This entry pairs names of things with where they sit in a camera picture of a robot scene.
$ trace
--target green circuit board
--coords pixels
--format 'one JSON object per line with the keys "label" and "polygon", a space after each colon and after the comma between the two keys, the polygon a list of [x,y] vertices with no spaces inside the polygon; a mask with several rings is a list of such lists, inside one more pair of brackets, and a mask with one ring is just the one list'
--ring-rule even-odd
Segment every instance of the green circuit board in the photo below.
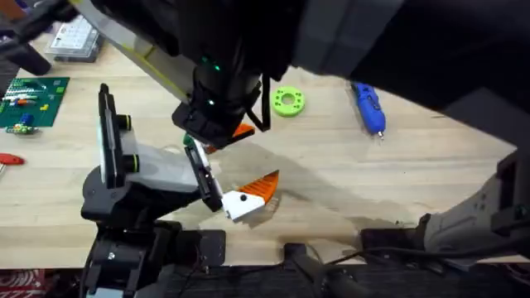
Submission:
{"label": "green circuit board", "polygon": [[[12,127],[24,113],[33,116],[33,127],[51,127],[65,95],[70,78],[15,78],[0,102],[0,127]],[[22,94],[32,104],[11,105],[13,97]]]}

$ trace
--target wooden surface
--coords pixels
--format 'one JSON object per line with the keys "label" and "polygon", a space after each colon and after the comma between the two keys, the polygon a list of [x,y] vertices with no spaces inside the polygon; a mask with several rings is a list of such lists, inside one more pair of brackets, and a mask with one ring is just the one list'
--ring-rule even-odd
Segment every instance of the wooden surface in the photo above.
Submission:
{"label": "wooden surface", "polygon": [[[55,126],[35,137],[0,133],[0,151],[27,161],[0,177],[0,268],[84,263],[95,225],[80,217],[81,187],[99,162],[99,84],[110,86],[120,113],[132,115],[138,140],[182,151],[183,132],[171,123],[179,101],[112,46],[95,64],[55,64],[48,75],[71,77]],[[324,260],[341,257],[362,228],[413,226],[425,212],[461,202],[513,150],[382,91],[388,128],[379,142],[364,131],[342,79],[290,69],[281,84],[304,92],[305,110],[272,115],[270,132],[211,157],[225,190],[280,170],[266,210],[232,223],[196,202],[166,216],[186,228],[225,229],[228,264],[279,262],[280,248],[293,241],[309,243]]]}

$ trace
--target red fabric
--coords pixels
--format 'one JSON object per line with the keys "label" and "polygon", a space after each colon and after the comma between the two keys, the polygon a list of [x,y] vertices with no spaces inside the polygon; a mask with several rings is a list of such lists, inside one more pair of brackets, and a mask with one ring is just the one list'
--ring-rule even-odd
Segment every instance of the red fabric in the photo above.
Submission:
{"label": "red fabric", "polygon": [[36,298],[45,293],[43,269],[0,271],[0,298]]}

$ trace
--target black cable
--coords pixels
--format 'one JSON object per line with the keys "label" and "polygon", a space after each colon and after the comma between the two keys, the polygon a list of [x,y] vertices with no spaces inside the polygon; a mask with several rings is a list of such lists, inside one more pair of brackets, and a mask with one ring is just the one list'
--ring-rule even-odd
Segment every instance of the black cable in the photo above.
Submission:
{"label": "black cable", "polygon": [[352,259],[354,257],[362,256],[364,254],[372,252],[396,252],[404,255],[415,256],[415,257],[435,257],[435,258],[467,258],[467,257],[487,257],[497,253],[506,252],[510,248],[513,248],[527,240],[524,238],[507,241],[506,243],[490,245],[488,247],[474,248],[467,251],[460,252],[426,252],[418,249],[406,249],[406,248],[392,248],[392,247],[381,247],[381,248],[368,248],[363,251],[354,252],[348,256],[338,258],[336,260],[327,262],[322,270],[316,275],[315,292],[318,296],[321,296],[321,287],[325,276],[334,271],[340,269],[337,264]]}
{"label": "black cable", "polygon": [[187,277],[185,278],[184,284],[182,285],[182,288],[179,291],[179,293],[176,295],[176,298],[181,298],[182,294],[184,294],[184,292],[188,290],[187,286],[188,286],[188,283],[190,282],[191,276],[193,275],[193,273],[197,271],[197,268],[199,268],[199,266],[200,266],[200,262],[196,262],[195,265],[193,266],[193,269],[191,269],[190,273],[188,273]]}
{"label": "black cable", "polygon": [[213,281],[213,280],[224,279],[224,278],[228,279],[228,278],[237,277],[237,276],[245,276],[245,275],[256,273],[256,272],[264,272],[264,271],[268,271],[268,270],[273,270],[273,269],[277,269],[277,268],[279,268],[281,266],[283,266],[283,263],[280,263],[280,264],[277,264],[277,265],[272,265],[272,266],[259,267],[259,268],[256,268],[256,269],[250,269],[250,270],[245,270],[245,271],[241,271],[241,272],[231,272],[231,273],[222,274],[222,275],[207,275],[207,274],[205,274],[204,276],[193,276],[192,279],[201,280],[201,281]]}
{"label": "black cable", "polygon": [[439,257],[439,258],[487,257],[487,256],[495,255],[497,253],[506,252],[510,248],[518,246],[519,244],[524,243],[526,241],[527,241],[526,239],[521,238],[521,239],[510,240],[510,241],[507,241],[501,244],[490,245],[488,247],[474,248],[474,249],[470,249],[467,251],[460,251],[460,252],[426,252],[426,251],[422,251],[418,249],[392,248],[392,247],[369,248],[364,251],[354,252],[348,256],[338,258],[331,262],[327,262],[326,265],[335,265],[340,262],[344,262],[354,257],[358,257],[365,253],[371,253],[371,252],[396,252],[396,253],[405,254],[409,256],[415,256],[415,257]]}
{"label": "black cable", "polygon": [[271,129],[271,104],[270,104],[270,93],[271,93],[271,78],[268,74],[262,75],[262,121],[263,121],[263,132]]}

